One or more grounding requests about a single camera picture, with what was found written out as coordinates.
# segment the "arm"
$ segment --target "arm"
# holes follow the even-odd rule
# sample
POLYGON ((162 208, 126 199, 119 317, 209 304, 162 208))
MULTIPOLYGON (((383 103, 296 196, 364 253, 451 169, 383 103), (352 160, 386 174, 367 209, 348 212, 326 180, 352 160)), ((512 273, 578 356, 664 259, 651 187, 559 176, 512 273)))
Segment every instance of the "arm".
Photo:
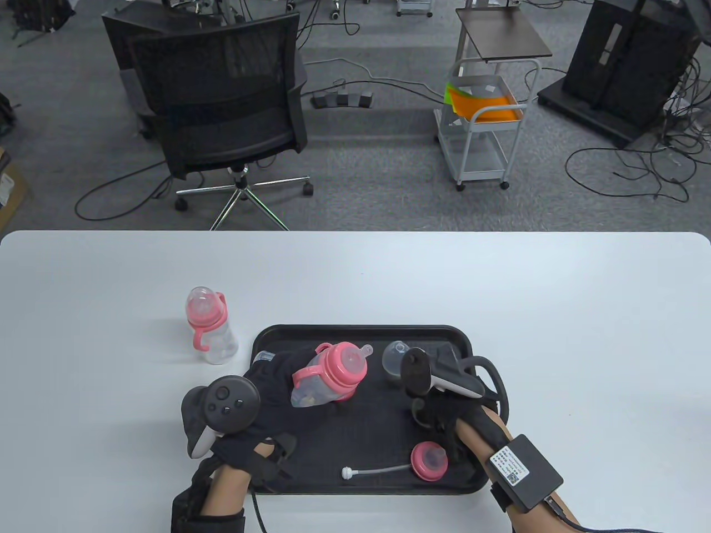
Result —
MULTIPOLYGON (((494 420, 506 433, 506 435, 511 439, 511 433, 504 425, 503 421, 498 417, 493 411, 484 408, 486 414, 489 418, 494 420)), ((483 465, 486 461, 493 455, 494 450, 479 436, 479 434, 467 423, 462 420, 456 421, 456 434, 464 445, 469 448, 472 453, 479 459, 479 462, 483 465)), ((560 505, 560 507, 565 511, 567 517, 576 524, 578 521, 575 516, 570 512, 565 503, 558 497, 554 492, 552 494, 553 500, 560 505)), ((531 511, 527 513, 522 513, 518 511, 514 506, 510 505, 506 510, 511 524, 513 525, 516 533, 574 533, 575 529, 566 525, 558 517, 556 517, 553 512, 544 503, 538 504, 531 511)))
MULTIPOLYGON (((274 451, 274 445, 261 443, 255 451, 262 457, 268 457, 274 451)), ((219 467, 200 514, 205 517, 227 517, 242 511, 251 479, 252 476, 243 470, 228 465, 219 467)))

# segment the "black tray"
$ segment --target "black tray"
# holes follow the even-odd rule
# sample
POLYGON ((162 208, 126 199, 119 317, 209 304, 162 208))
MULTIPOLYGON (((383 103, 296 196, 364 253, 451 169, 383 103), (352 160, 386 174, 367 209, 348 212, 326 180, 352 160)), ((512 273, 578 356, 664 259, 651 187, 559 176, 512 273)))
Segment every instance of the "black tray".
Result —
POLYGON ((261 350, 315 350, 321 343, 348 341, 373 346, 368 375, 355 396, 339 404, 337 414, 326 425, 300 436, 289 460, 294 479, 287 482, 284 493, 468 494, 486 484, 483 469, 468 462, 450 463, 447 473, 435 483, 419 479, 411 470, 357 475, 347 481, 341 478, 344 466, 359 470, 409 463, 415 444, 436 440, 431 431, 412 419, 412 400, 386 380, 381 357, 394 340, 433 353, 442 343, 451 343, 459 357, 472 356, 469 339, 447 325, 273 325, 257 336, 252 359, 261 350))

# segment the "chair seat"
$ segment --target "chair seat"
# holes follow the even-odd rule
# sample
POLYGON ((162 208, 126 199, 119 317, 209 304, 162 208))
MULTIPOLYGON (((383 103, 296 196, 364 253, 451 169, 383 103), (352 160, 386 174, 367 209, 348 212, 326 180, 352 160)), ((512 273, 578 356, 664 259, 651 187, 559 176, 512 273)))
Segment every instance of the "chair seat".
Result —
POLYGON ((192 166, 244 158, 254 161, 261 154, 294 141, 285 109, 270 108, 242 119, 220 124, 181 128, 183 157, 192 166))

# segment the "orange paper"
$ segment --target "orange paper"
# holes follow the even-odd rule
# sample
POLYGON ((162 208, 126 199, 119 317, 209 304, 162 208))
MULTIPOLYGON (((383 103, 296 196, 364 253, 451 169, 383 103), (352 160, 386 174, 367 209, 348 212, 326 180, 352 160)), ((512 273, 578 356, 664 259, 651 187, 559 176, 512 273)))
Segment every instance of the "orange paper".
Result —
MULTIPOLYGON (((513 99, 505 97, 499 98, 475 98, 472 96, 464 96, 460 91, 448 90, 447 94, 451 100, 452 109, 454 112, 467 120, 475 115, 477 111, 484 107, 495 105, 516 105, 513 99)), ((518 115, 514 109, 504 109, 501 111, 489 111, 479 116, 477 122, 515 122, 518 120, 518 115)))

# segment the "office chair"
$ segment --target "office chair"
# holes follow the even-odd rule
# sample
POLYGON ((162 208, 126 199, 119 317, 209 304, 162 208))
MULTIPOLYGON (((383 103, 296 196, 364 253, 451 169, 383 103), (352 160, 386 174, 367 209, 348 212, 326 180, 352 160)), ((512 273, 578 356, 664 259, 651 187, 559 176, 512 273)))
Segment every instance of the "office chair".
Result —
POLYGON ((250 185, 249 163, 286 150, 301 152, 306 127, 301 88, 306 71, 296 53, 298 14, 168 36, 139 36, 129 43, 136 72, 171 175, 227 167, 234 183, 179 190, 186 195, 229 191, 210 230, 218 229, 239 199, 251 200, 283 230, 287 226, 252 192, 309 176, 250 185))

